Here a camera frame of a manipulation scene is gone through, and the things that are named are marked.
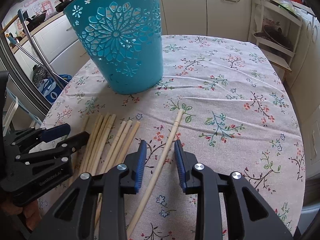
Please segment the person's left hand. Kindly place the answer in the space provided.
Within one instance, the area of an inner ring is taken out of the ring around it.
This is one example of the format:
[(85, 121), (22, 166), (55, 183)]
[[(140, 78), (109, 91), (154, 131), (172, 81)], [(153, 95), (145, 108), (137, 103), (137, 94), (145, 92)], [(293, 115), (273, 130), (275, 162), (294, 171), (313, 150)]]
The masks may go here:
[(23, 213), (25, 216), (25, 222), (30, 230), (34, 230), (39, 222), (41, 221), (40, 211), (39, 211), (39, 205), (38, 201), (35, 200), (28, 204), (25, 207), (17, 207), (10, 201), (5, 201), (1, 203), (1, 209), (4, 211), (6, 215), (12, 216), (12, 215), (19, 215), (20, 213)]

